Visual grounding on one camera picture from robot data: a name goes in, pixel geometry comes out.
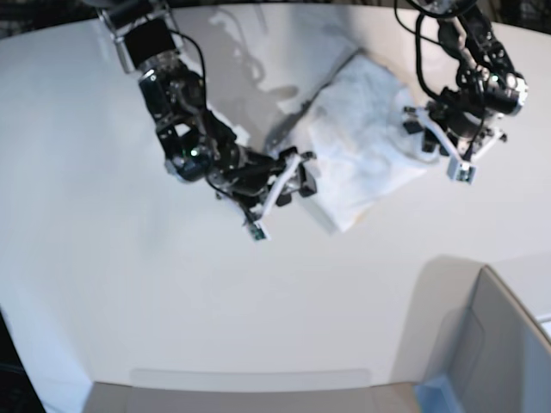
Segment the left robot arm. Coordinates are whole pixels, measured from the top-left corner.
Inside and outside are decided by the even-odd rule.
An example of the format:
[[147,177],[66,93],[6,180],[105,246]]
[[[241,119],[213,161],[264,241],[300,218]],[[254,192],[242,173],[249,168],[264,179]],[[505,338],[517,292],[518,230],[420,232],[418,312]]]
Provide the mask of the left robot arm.
[[[475,158],[492,142],[507,138],[494,123],[521,112],[529,86],[475,1],[409,4],[418,12],[410,31],[416,76],[429,100],[422,107],[406,107],[403,126],[410,134],[421,133],[422,150],[448,157],[454,179],[465,181],[474,170]],[[435,45],[458,64],[455,89],[436,92],[426,82],[422,50],[426,19],[437,23]]]

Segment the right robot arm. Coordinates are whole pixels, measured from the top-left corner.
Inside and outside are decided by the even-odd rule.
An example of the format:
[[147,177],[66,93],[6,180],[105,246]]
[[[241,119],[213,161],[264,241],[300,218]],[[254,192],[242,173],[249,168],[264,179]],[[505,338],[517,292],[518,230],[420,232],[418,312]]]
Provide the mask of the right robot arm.
[[138,85],[164,152],[168,172],[185,183],[205,181],[257,224],[273,207],[306,198],[317,186],[305,164],[311,151],[288,147],[276,157],[241,145],[207,105],[207,76],[180,58],[186,40],[166,1],[90,1],[110,32],[121,66]]

